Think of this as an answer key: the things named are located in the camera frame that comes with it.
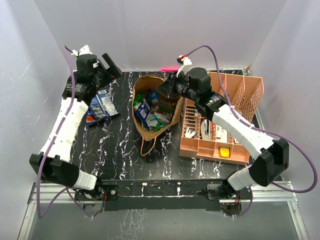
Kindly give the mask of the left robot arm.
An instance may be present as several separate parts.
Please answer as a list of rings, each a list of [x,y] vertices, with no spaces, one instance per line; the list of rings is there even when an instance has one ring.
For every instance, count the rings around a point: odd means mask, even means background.
[[[88,45],[72,50],[76,70],[70,75],[62,93],[60,110],[53,129],[38,154],[32,154],[29,163],[41,181],[78,189],[93,200],[103,195],[101,180],[71,163],[71,148],[76,133],[87,112],[96,120],[106,114],[103,104],[109,99],[104,87],[122,73],[107,53],[102,55],[105,68]]]

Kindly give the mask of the pink plastic desk organizer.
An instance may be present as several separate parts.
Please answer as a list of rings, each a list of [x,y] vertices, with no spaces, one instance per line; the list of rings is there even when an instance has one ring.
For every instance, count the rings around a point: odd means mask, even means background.
[[[264,94],[263,79],[216,72],[209,72],[209,76],[212,90],[222,94],[221,88],[224,87],[240,118],[250,123]],[[250,154],[254,157],[259,155],[258,144],[254,143],[259,138],[258,134],[242,124],[227,104],[213,115],[213,121],[209,124],[209,140],[201,137],[203,119],[201,115],[195,115],[195,103],[186,99],[179,156],[246,165]],[[230,148],[229,158],[219,156],[222,146]]]

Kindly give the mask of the blue Burts chips bag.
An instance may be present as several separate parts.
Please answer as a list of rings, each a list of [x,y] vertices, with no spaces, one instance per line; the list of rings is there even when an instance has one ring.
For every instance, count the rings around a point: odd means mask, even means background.
[[[106,117],[97,98],[93,98],[85,113],[85,125],[90,126],[102,121]]]

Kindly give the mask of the brown paper bag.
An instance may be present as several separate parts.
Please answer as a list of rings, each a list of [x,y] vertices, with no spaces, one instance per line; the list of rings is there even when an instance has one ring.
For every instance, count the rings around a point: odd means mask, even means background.
[[[156,87],[165,82],[160,76],[141,76],[135,82],[132,93],[132,118],[142,137],[140,154],[148,155],[157,138],[180,121],[183,98],[163,96]]]

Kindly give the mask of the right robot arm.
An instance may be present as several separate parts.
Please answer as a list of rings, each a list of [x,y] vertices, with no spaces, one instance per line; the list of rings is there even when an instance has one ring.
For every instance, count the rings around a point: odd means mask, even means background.
[[[218,187],[206,189],[208,196],[233,199],[247,187],[267,187],[289,167],[289,143],[255,130],[233,107],[228,105],[227,95],[212,90],[211,77],[204,68],[195,67],[188,75],[177,71],[170,73],[156,91],[168,99],[184,97],[194,101],[195,108],[205,118],[230,133],[254,159],[254,163],[235,171]]]

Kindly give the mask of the blue white snack pack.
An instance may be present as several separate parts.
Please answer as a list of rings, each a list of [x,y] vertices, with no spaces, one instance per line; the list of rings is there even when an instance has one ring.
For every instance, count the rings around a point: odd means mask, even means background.
[[[96,120],[102,120],[119,114],[118,109],[106,90],[100,90],[92,98],[89,105],[90,112]]]

